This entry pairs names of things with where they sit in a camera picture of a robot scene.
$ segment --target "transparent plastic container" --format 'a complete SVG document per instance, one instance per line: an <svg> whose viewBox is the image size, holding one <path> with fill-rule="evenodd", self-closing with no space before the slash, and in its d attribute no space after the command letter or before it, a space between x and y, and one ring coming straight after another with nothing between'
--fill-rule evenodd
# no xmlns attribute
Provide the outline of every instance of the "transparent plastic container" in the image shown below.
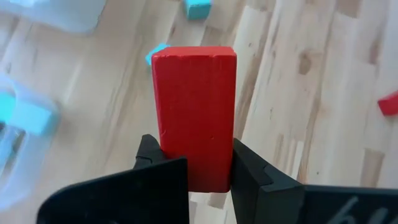
<svg viewBox="0 0 398 224"><path fill-rule="evenodd" d="M0 132L0 211L9 208L29 195L39 178L46 152L51 144L58 123L58 110L54 103L40 96L7 76L0 74L0 92L15 97L15 107ZM15 119L31 119L29 111L22 111L21 102L30 102L53 112L54 117L40 136L8 124Z"/></svg>
<svg viewBox="0 0 398 224"><path fill-rule="evenodd" d="M106 0L0 0L0 10L58 27L67 32L92 32Z"/></svg>

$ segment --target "red block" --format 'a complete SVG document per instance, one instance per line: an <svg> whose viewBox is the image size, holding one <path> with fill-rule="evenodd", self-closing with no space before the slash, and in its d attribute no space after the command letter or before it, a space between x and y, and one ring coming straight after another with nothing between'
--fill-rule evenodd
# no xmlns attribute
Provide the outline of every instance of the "red block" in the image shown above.
<svg viewBox="0 0 398 224"><path fill-rule="evenodd" d="M398 91L395 91L387 97L381 98L378 103L384 116L398 114Z"/></svg>
<svg viewBox="0 0 398 224"><path fill-rule="evenodd" d="M192 192L228 192L236 54L230 47L168 47L152 56L160 146L186 156Z"/></svg>

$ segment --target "wood grain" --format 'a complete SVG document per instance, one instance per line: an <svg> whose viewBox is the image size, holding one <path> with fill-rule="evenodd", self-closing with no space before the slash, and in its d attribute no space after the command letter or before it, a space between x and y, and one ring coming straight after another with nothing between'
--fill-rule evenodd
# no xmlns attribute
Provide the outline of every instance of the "wood grain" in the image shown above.
<svg viewBox="0 0 398 224"><path fill-rule="evenodd" d="M398 188L398 120L377 107L398 89L397 16L391 0L215 0L191 22L181 1L108 0L75 35L0 12L0 71L62 109L39 184L0 223L34 223L57 189L132 168L141 136L159 137L144 57L160 42L235 49L234 135L286 174ZM191 200L195 224L236 223L230 194Z"/></svg>

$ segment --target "wood knot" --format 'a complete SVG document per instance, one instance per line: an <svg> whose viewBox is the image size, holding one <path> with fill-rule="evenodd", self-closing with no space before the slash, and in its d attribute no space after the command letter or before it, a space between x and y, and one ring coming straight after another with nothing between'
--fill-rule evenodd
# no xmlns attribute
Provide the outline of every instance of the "wood knot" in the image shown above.
<svg viewBox="0 0 398 224"><path fill-rule="evenodd" d="M311 69L311 59L308 56L308 52L303 52L300 54L300 65L298 66L298 73L301 75L306 75Z"/></svg>

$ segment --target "cyan wooden block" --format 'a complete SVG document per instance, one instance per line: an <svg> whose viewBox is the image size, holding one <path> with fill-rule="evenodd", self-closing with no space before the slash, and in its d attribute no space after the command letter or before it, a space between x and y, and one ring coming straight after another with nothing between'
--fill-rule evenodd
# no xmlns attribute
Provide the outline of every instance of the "cyan wooden block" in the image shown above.
<svg viewBox="0 0 398 224"><path fill-rule="evenodd" d="M211 0L185 0L188 20L206 19L211 10Z"/></svg>
<svg viewBox="0 0 398 224"><path fill-rule="evenodd" d="M47 134L58 120L54 111L0 92L0 122L37 136Z"/></svg>
<svg viewBox="0 0 398 224"><path fill-rule="evenodd" d="M170 47L170 45L162 43L162 44L159 44L154 50L149 52L149 54L145 57L145 61L147 62L147 64L149 66L151 66L152 65L152 55L154 53L160 52L161 50L165 49L166 47Z"/></svg>

